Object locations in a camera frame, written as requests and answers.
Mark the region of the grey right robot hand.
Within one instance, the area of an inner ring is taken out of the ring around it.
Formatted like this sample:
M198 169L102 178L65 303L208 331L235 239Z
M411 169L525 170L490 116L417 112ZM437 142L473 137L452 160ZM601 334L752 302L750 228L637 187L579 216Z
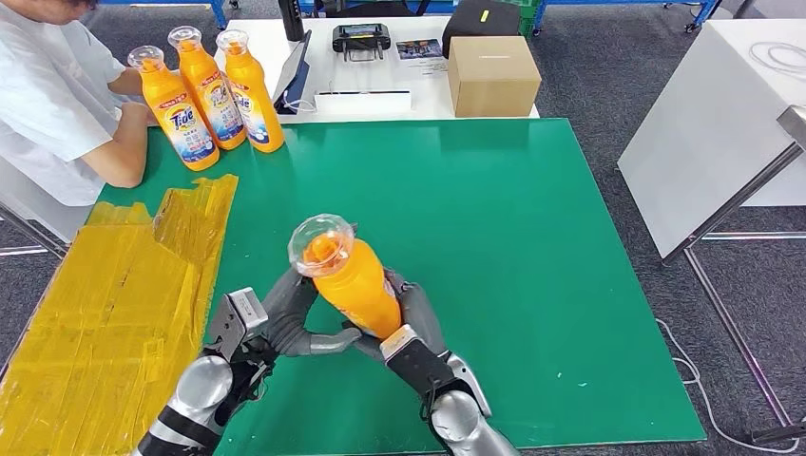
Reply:
M419 284L409 281L403 275L389 268L384 268L384 276L389 284L392 285L395 298L399 303L402 323L410 325L438 359L445 362L450 357L450 351L447 348L439 321L424 289ZM380 350L380 341L362 331L359 331L359 335L352 346L386 366L387 361L385 361Z

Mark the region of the person's right hand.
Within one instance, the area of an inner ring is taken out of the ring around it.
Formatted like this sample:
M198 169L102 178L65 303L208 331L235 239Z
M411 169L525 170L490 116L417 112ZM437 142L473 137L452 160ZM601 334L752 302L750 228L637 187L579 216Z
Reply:
M121 106L122 120L127 119L131 122L139 122L145 127L157 126L158 123L151 109L145 105L134 102L123 103Z

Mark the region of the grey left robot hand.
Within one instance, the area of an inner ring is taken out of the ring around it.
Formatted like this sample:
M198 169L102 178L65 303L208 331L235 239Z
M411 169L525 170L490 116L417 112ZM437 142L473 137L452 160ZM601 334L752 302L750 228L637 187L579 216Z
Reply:
M266 338L284 356L308 356L344 352L362 332L348 327L335 334L310 332L308 314L319 297L314 281L289 268L275 282L262 305L268 315Z

